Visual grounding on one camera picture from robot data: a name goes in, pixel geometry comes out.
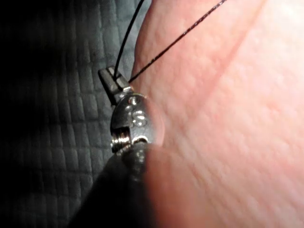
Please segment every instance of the quilted fabric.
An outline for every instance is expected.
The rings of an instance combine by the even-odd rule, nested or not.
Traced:
[[[2,3],[0,217],[7,227],[64,227],[111,156],[112,111],[97,71],[115,63],[138,2]],[[126,76],[150,3],[123,54]]]

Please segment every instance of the black wire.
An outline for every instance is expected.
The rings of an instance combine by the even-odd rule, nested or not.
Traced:
[[[115,70],[114,70],[114,75],[113,75],[114,80],[116,79],[116,75],[117,75],[117,71],[118,71],[119,62],[120,62],[120,59],[122,58],[123,51],[124,51],[124,46],[125,46],[125,44],[126,44],[126,42],[127,42],[127,39],[128,39],[129,34],[130,34],[130,32],[131,32],[131,29],[132,29],[132,26],[133,26],[133,24],[134,24],[134,21],[135,21],[135,19],[136,19],[136,17],[137,17],[137,14],[138,14],[139,10],[141,9],[141,7],[142,7],[142,5],[143,5],[143,1],[144,1],[144,0],[141,0],[141,1],[138,3],[137,8],[136,8],[136,10],[135,10],[135,13],[133,14],[133,17],[132,17],[131,22],[130,22],[130,24],[129,24],[129,27],[128,27],[128,29],[127,29],[127,32],[126,32],[126,34],[125,34],[125,36],[124,36],[124,38],[123,38],[123,43],[122,43],[122,45],[121,45],[121,47],[120,47],[119,54],[118,54],[117,61],[116,61],[116,65],[115,65]]]
[[[158,60],[160,57],[162,57],[163,54],[165,54],[171,47],[173,47],[177,42],[179,42],[185,35],[187,35],[191,30],[193,30],[195,27],[197,27],[203,20],[206,19],[213,11],[215,11],[218,7],[220,7],[225,1],[222,0],[219,2],[216,6],[214,6],[212,9],[210,9],[204,16],[202,16],[198,21],[196,21],[190,28],[188,28],[183,34],[181,34],[173,43],[171,43],[168,47],[166,47],[161,53],[159,53],[154,59],[152,59],[143,69],[141,69],[136,75],[131,77],[129,80],[129,83],[134,81],[138,78],[139,75],[141,75],[149,66],[151,66],[156,60]]]

